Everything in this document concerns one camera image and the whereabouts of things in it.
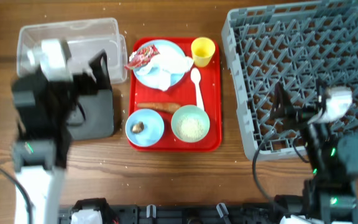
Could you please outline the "white plastic spoon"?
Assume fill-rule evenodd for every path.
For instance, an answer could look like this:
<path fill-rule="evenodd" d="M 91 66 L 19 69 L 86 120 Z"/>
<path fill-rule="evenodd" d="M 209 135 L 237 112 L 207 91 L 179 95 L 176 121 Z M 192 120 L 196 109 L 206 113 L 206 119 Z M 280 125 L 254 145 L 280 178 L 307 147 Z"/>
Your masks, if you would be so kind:
<path fill-rule="evenodd" d="M 195 85 L 196 105 L 201 110 L 204 110 L 204 103 L 203 103 L 203 98 L 202 98 L 201 89 L 200 89 L 200 81 L 201 81 L 200 71 L 195 67 L 191 70 L 190 76 L 191 76 L 191 81 Z"/>

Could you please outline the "mint green bowl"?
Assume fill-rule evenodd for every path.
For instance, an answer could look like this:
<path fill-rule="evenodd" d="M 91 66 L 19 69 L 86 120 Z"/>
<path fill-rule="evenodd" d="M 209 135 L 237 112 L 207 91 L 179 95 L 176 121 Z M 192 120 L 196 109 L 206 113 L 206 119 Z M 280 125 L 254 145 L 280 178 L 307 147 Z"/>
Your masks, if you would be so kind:
<path fill-rule="evenodd" d="M 199 142 L 209 132 L 211 122 L 207 113 L 195 105 L 185 105 L 174 112 L 171 128 L 174 135 L 187 143 Z"/>

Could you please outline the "small light blue bowl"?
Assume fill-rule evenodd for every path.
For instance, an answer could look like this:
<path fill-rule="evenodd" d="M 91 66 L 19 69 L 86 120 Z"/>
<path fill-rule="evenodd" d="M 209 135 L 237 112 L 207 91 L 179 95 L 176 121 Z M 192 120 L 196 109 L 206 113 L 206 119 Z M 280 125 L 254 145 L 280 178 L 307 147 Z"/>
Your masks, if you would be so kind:
<path fill-rule="evenodd" d="M 132 131 L 133 127 L 140 122 L 143 123 L 143 130 L 139 133 L 134 133 Z M 139 147 L 149 147 L 161 139 L 165 130 L 165 123 L 156 111 L 140 109 L 128 117 L 125 130 L 130 143 Z"/>

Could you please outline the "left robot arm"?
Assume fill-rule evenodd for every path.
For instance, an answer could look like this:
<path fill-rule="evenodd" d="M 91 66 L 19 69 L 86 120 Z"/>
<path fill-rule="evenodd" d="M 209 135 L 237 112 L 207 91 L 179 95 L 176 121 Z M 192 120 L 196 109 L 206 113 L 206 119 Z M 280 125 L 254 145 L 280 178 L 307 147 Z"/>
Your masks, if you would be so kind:
<path fill-rule="evenodd" d="M 66 41 L 46 39 L 26 52 L 29 71 L 12 84 L 19 114 L 12 148 L 16 184 L 15 223 L 56 223 L 65 179 L 73 103 L 71 57 Z"/>

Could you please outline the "red snack wrapper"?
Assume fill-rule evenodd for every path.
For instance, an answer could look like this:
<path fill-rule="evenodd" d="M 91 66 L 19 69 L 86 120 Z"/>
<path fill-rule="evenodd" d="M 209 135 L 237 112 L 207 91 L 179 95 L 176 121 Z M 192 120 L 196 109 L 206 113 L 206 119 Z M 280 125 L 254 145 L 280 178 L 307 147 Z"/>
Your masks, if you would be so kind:
<path fill-rule="evenodd" d="M 159 55 L 160 52 L 154 44 L 141 47 L 133 52 L 129 57 L 129 63 L 125 66 L 127 70 L 134 70 L 147 65 L 153 57 Z"/>

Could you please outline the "brown food scrap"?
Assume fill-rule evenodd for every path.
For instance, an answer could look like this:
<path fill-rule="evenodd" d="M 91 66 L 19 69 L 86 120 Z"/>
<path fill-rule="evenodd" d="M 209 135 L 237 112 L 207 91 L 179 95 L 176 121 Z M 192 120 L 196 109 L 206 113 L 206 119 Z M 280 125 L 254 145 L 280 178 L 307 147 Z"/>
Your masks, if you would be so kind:
<path fill-rule="evenodd" d="M 132 126 L 131 131 L 134 134 L 139 134 L 144 130 L 144 128 L 145 128 L 144 123 L 142 121 L 139 121 L 138 123 L 136 123 Z"/>

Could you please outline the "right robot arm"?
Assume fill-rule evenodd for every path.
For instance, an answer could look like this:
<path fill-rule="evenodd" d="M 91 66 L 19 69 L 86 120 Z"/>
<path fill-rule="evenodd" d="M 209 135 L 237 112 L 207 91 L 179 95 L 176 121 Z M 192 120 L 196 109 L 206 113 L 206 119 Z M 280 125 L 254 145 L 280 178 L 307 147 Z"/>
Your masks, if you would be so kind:
<path fill-rule="evenodd" d="M 295 108 L 282 84 L 275 85 L 270 119 L 300 132 L 313 171 L 300 197 L 275 196 L 275 216 L 280 223 L 358 223 L 358 134 L 338 137 L 329 127 L 351 107 L 352 90 L 318 80 L 316 92 L 317 104 Z"/>

